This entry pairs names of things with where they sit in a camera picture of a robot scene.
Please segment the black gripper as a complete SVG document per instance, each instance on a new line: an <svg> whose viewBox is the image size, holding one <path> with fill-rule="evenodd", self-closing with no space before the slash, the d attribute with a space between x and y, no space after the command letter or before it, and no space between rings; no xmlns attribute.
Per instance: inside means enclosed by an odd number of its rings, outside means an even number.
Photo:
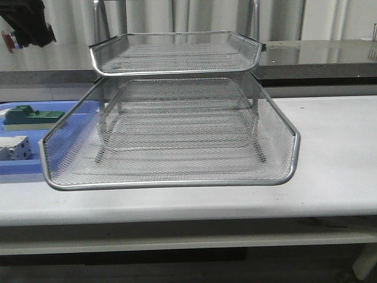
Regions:
<svg viewBox="0 0 377 283"><path fill-rule="evenodd" d="M44 10L42 0L1 1L1 17L13 28L20 48L44 47L56 41L51 25L45 20Z"/></svg>

